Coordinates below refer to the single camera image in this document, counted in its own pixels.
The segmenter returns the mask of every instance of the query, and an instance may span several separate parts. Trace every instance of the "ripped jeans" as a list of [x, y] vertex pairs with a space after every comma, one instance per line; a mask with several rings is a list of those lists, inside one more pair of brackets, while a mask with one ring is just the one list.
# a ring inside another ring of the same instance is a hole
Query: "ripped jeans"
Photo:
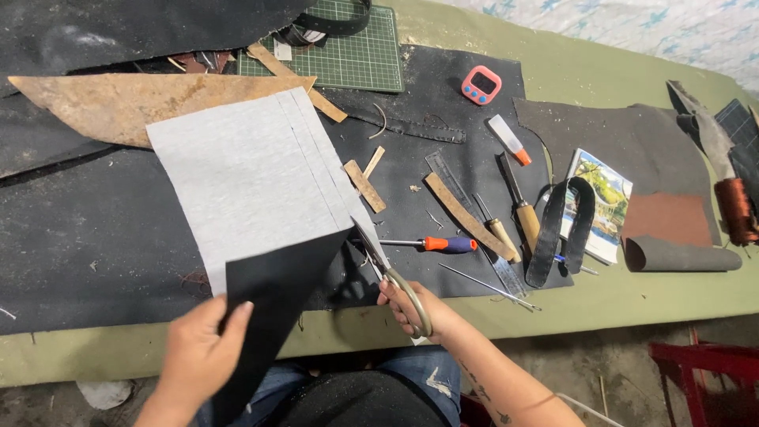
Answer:
[[[440, 408], [453, 427], [459, 426], [461, 371], [450, 353], [441, 346], [404, 347], [376, 368], [413, 381]], [[309, 379], [308, 371], [295, 363], [275, 364], [261, 381], [247, 409], [230, 427], [257, 427], [285, 397]], [[211, 404], [206, 402], [195, 416], [198, 427], [212, 427], [211, 414]]]

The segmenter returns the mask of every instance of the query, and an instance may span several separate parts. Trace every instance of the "book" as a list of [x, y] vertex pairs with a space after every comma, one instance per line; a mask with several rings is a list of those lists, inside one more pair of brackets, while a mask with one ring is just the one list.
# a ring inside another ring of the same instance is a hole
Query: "book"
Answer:
[[[587, 151], [577, 149], [569, 167], [568, 178], [580, 176], [596, 193], [596, 214], [585, 252], [605, 264], [616, 264], [617, 247], [625, 223], [632, 182], [621, 176]], [[575, 193], [567, 191], [561, 237], [567, 237], [575, 220]]]

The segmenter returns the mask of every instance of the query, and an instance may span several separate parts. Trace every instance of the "hand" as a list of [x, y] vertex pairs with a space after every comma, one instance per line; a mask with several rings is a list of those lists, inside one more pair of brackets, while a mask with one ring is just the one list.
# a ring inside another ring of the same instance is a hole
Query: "hand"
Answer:
[[219, 336], [226, 308], [227, 297], [220, 295], [169, 325], [163, 370], [151, 397], [160, 401], [164, 410], [188, 411], [192, 417], [235, 370], [253, 303], [240, 304]]
[[[431, 343], [444, 344], [445, 337], [454, 329], [457, 324], [466, 323], [466, 321], [454, 312], [447, 304], [434, 296], [427, 288], [419, 282], [408, 282], [411, 288], [416, 292], [419, 302], [421, 302], [424, 311], [430, 316], [432, 322], [432, 335], [427, 337]], [[379, 282], [379, 291], [377, 305], [385, 305], [390, 302], [390, 308], [395, 316], [396, 321], [401, 325], [406, 334], [413, 335], [414, 328], [409, 322], [421, 327], [419, 314], [411, 304], [405, 292], [397, 286], [391, 284], [386, 278]]]

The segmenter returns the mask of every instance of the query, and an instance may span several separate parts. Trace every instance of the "scissors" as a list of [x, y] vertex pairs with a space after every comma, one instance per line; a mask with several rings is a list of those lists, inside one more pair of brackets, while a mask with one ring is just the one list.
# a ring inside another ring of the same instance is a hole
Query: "scissors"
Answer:
[[376, 232], [374, 232], [373, 229], [371, 232], [365, 229], [354, 217], [351, 217], [351, 219], [353, 220], [353, 223], [356, 224], [356, 228], [361, 234], [361, 241], [364, 243], [364, 247], [367, 250], [369, 257], [372, 259], [373, 264], [379, 268], [380, 273], [384, 274], [392, 284], [403, 289], [411, 300], [411, 304], [414, 305], [414, 309], [416, 309], [419, 319], [421, 320], [422, 327], [419, 328], [413, 322], [409, 321], [411, 327], [414, 328], [414, 335], [411, 337], [419, 338], [430, 336], [432, 334], [432, 322], [430, 321], [430, 316], [424, 311], [424, 307], [422, 307], [422, 303], [419, 301], [417, 293], [411, 288], [411, 285], [409, 285], [406, 279], [404, 279], [403, 276], [390, 265], [390, 262], [385, 256], [385, 252], [382, 250], [380, 240], [376, 236]]

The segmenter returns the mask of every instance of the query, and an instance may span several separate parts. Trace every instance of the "copper thread spool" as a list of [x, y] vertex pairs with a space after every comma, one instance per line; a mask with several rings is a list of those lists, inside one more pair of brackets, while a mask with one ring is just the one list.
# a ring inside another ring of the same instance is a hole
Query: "copper thread spool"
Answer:
[[736, 245], [747, 245], [759, 240], [743, 181], [739, 178], [724, 179], [714, 185], [714, 194], [727, 224], [730, 241]]

